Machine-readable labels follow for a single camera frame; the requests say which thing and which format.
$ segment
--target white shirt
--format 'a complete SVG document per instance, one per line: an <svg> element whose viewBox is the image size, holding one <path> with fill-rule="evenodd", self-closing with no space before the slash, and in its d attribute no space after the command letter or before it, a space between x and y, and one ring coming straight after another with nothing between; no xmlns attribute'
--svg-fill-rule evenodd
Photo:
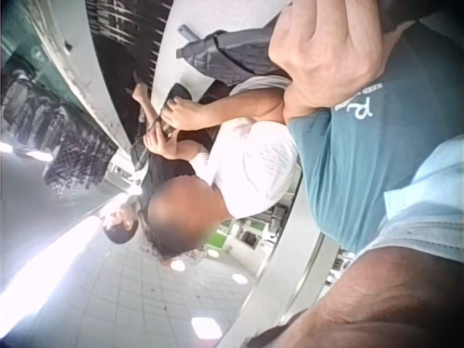
<svg viewBox="0 0 464 348"><path fill-rule="evenodd" d="M372 249L404 247L464 262L463 153L463 136L446 141L409 186L386 192L387 216L380 234L359 256Z"/></svg>
<svg viewBox="0 0 464 348"><path fill-rule="evenodd" d="M231 96L288 84L277 76L251 78ZM239 219L266 211L287 192L297 148L285 125L243 117L223 123L211 153L201 152L190 163L197 176L220 189L229 213Z"/></svg>

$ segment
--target bright light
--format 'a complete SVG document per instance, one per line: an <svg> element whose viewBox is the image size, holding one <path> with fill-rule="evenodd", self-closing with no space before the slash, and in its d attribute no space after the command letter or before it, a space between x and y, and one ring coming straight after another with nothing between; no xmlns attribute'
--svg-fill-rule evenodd
<svg viewBox="0 0 464 348"><path fill-rule="evenodd" d="M171 268L177 270L178 272L183 272L186 270L186 264L180 260L172 261Z"/></svg>
<svg viewBox="0 0 464 348"><path fill-rule="evenodd" d="M16 274L0 295L0 339L26 315L41 309L99 226L98 217L87 217L29 260Z"/></svg>
<svg viewBox="0 0 464 348"><path fill-rule="evenodd" d="M0 152L6 152L7 154L11 154L13 152L13 146L5 143L0 143Z"/></svg>
<svg viewBox="0 0 464 348"><path fill-rule="evenodd" d="M129 196L140 196L142 188L139 185L133 184L128 188L127 192Z"/></svg>
<svg viewBox="0 0 464 348"><path fill-rule="evenodd" d="M112 214L119 208L121 205L127 202L129 195L126 193L118 194L115 198L109 201L104 207L100 209L100 217L108 216Z"/></svg>
<svg viewBox="0 0 464 348"><path fill-rule="evenodd" d="M191 325L199 339L220 339L223 336L218 323L212 318L193 318Z"/></svg>
<svg viewBox="0 0 464 348"><path fill-rule="evenodd" d="M213 249L208 249L208 255L214 258L219 257L219 253Z"/></svg>
<svg viewBox="0 0 464 348"><path fill-rule="evenodd" d="M232 275L232 279L233 279L234 281L236 281L237 283L241 284L241 285L248 284L248 279L247 279L247 277L245 277L245 276L242 275L242 274L234 274L234 275Z"/></svg>
<svg viewBox="0 0 464 348"><path fill-rule="evenodd" d="M53 161L53 156L51 154L48 154L46 152L42 151L29 151L27 153L28 156L35 158L36 160L42 161L42 162L51 162Z"/></svg>

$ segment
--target teal t-shirt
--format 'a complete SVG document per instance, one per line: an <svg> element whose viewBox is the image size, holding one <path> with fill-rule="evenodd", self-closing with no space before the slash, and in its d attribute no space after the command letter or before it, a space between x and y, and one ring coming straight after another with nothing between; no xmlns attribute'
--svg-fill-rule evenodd
<svg viewBox="0 0 464 348"><path fill-rule="evenodd" d="M289 130L319 228L349 251L378 235L384 192L410 184L426 158L460 135L464 54L421 24L403 35L385 73L353 99Z"/></svg>

